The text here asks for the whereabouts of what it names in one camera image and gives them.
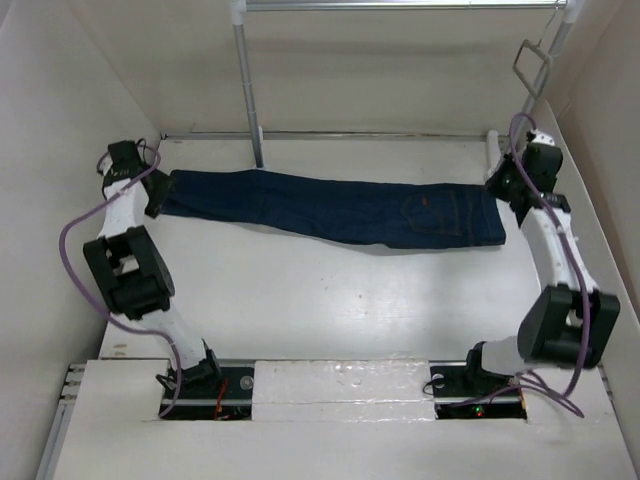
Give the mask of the dark blue denim trousers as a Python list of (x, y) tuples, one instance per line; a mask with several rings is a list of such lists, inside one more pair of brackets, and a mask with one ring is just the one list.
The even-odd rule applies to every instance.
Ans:
[(268, 226), (393, 249), (502, 246), (496, 200), (480, 185), (321, 180), (262, 170), (175, 170), (163, 213)]

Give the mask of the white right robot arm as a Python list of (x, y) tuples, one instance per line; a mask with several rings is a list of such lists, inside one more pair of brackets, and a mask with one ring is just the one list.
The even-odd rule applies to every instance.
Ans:
[(618, 298), (603, 292), (588, 272), (569, 202), (554, 191), (563, 161), (555, 140), (533, 128), (523, 149), (506, 152), (485, 183), (515, 215), (541, 292), (515, 335), (480, 342), (468, 352), (462, 381), (473, 393), (536, 367), (597, 367), (620, 314)]

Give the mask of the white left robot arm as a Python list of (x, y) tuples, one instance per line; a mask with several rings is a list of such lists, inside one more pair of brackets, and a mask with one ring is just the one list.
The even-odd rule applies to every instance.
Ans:
[(147, 163), (133, 140), (110, 144), (97, 171), (108, 204), (102, 229), (84, 244), (83, 254), (106, 307), (130, 328), (159, 336), (177, 350), (169, 374), (159, 378), (164, 386), (216, 394), (223, 382), (219, 362), (173, 305), (172, 276), (145, 227), (147, 218), (161, 213), (174, 180)]

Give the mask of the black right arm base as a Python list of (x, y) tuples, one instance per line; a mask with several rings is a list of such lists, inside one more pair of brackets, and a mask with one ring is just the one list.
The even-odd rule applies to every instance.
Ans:
[(422, 393), (434, 401), (437, 420), (526, 420), (522, 393), (511, 378), (481, 368), (481, 343), (464, 360), (431, 361)]

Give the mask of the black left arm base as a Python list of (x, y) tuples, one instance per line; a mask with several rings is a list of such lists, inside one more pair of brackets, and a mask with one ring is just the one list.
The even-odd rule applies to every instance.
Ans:
[(255, 377), (253, 360), (220, 360), (213, 376), (190, 379), (185, 375), (174, 401), (176, 373), (169, 367), (156, 380), (162, 386), (159, 417), (175, 421), (244, 421), (252, 415)]

